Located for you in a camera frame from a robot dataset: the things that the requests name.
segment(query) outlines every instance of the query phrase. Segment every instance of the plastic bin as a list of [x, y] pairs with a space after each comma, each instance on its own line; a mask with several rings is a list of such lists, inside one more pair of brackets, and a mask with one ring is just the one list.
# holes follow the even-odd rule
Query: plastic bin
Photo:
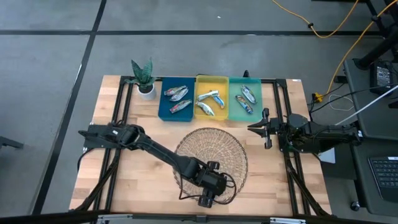
[[[169, 88], [186, 85], [188, 93], [179, 101], [170, 101], [171, 96], [165, 96], [164, 91]], [[167, 77], [162, 80], [162, 91], [160, 94], [159, 113], [158, 116], [163, 121], [183, 121], [190, 122], [193, 118], [193, 95], [195, 92], [194, 78]], [[192, 100], [192, 103], [186, 108], [172, 114], [170, 108], [181, 102], [182, 100]]]
[[[256, 97], [256, 104], [250, 101], [242, 93], [242, 85], [246, 85]], [[236, 95], [242, 95], [246, 102], [253, 109], [253, 114], [249, 114], [236, 100]], [[229, 78], [229, 115], [228, 119], [234, 121], [258, 122], [262, 119], [262, 91], [261, 80], [258, 78]]]
[[218, 90], [220, 93], [220, 98], [224, 101], [224, 109], [221, 109], [213, 97], [208, 97], [201, 102], [209, 105], [215, 116], [207, 115], [199, 106], [195, 105], [193, 108], [193, 114], [195, 115], [195, 118], [215, 119], [218, 121], [228, 119], [228, 88], [228, 77], [198, 75], [195, 84], [195, 102], [198, 95], [208, 93], [210, 90]]

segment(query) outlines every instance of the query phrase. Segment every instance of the yellow cable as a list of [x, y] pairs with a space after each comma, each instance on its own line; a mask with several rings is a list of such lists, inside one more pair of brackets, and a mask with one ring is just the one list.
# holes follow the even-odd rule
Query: yellow cable
[[[308, 20], [306, 20], [306, 18], [304, 18], [303, 16], [300, 16], [300, 15], [298, 15], [298, 14], [296, 14], [296, 13], [294, 13], [294, 12], [292, 12], [292, 11], [286, 9], [286, 8], [284, 8], [284, 7], [281, 6], [279, 3], [277, 3], [275, 0], [272, 0], [272, 2], [274, 2], [275, 4], [277, 4], [281, 9], [285, 10], [286, 12], [288, 12], [288, 13], [294, 15], [294, 16], [297, 16], [297, 17], [301, 18], [301, 19], [302, 19], [304, 22], [306, 22], [307, 24], [311, 24]], [[319, 34], [316, 32], [316, 30], [313, 28], [313, 26], [310, 27], [311, 30], [312, 30], [312, 31], [314, 32], [314, 34], [315, 34], [317, 37], [319, 37], [319, 38], [325, 39], [325, 38], [328, 38], [328, 37], [333, 36], [333, 34], [335, 34], [335, 33], [340, 29], [340, 27], [346, 22], [346, 20], [349, 18], [349, 16], [351, 15], [351, 13], [353, 13], [353, 11], [354, 11], [354, 9], [355, 9], [355, 7], [356, 7], [356, 5], [357, 5], [358, 2], [359, 2], [359, 0], [356, 0], [356, 1], [355, 1], [353, 7], [352, 7], [351, 10], [348, 12], [347, 16], [343, 19], [343, 21], [342, 21], [342, 22], [340, 23], [340, 25], [335, 29], [335, 31], [333, 31], [333, 32], [330, 33], [329, 35], [326, 35], [326, 36], [319, 35]]]
[[[387, 9], [389, 9], [393, 4], [396, 4], [398, 0], [394, 0], [393, 2], [391, 2], [388, 6], [386, 6], [378, 15], [377, 17], [380, 17]], [[348, 54], [352, 51], [352, 49], [355, 47], [355, 45], [362, 39], [363, 35], [366, 33], [366, 31], [368, 31], [368, 29], [374, 24], [374, 22], [372, 21], [367, 27], [366, 29], [362, 32], [362, 34], [358, 37], [358, 40], [356, 40], [356, 42], [349, 48], [349, 50], [347, 51], [347, 53], [344, 55], [343, 59], [341, 59], [341, 62], [338, 64], [335, 73], [333, 74], [333, 77], [330, 80], [330, 84], [329, 84], [329, 88], [328, 91], [325, 94], [328, 94], [330, 92], [331, 86], [333, 84], [333, 80], [335, 79], [338, 70], [340, 69], [341, 65], [343, 64], [344, 60], [346, 60], [346, 57], [348, 56]]]

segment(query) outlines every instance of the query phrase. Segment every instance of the yellow tray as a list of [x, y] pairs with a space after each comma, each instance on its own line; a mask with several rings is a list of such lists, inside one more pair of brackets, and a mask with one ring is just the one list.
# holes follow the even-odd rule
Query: yellow tray
[[195, 82], [195, 102], [198, 95], [208, 93], [210, 90], [218, 90], [220, 93], [220, 98], [224, 101], [224, 109], [221, 109], [219, 104], [212, 97], [208, 97], [201, 102], [206, 103], [211, 107], [215, 116], [209, 116], [203, 110], [196, 106], [193, 109], [193, 114], [195, 118], [198, 119], [215, 119], [215, 120], [225, 120], [228, 119], [228, 88], [229, 88], [229, 78], [220, 77], [213, 75], [198, 75], [197, 81]]

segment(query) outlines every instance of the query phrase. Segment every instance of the teal tray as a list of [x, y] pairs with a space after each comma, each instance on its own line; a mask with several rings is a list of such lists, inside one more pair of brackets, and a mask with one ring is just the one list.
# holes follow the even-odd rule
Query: teal tray
[[[241, 87], [246, 85], [256, 97], [256, 104], [243, 95]], [[249, 114], [244, 110], [240, 103], [236, 100], [236, 95], [242, 95], [244, 99], [253, 108], [253, 114]], [[233, 121], [250, 121], [258, 122], [262, 119], [262, 91], [261, 80], [259, 78], [229, 78], [229, 113], [228, 119]]]

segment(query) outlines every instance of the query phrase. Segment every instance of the potted plant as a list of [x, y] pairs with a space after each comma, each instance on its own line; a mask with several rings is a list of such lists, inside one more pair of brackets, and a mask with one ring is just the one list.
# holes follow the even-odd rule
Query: potted plant
[[135, 79], [127, 82], [137, 84], [138, 93], [143, 100], [153, 100], [156, 97], [156, 89], [155, 78], [152, 77], [152, 59], [149, 59], [143, 69], [133, 60], [131, 60], [131, 66]]

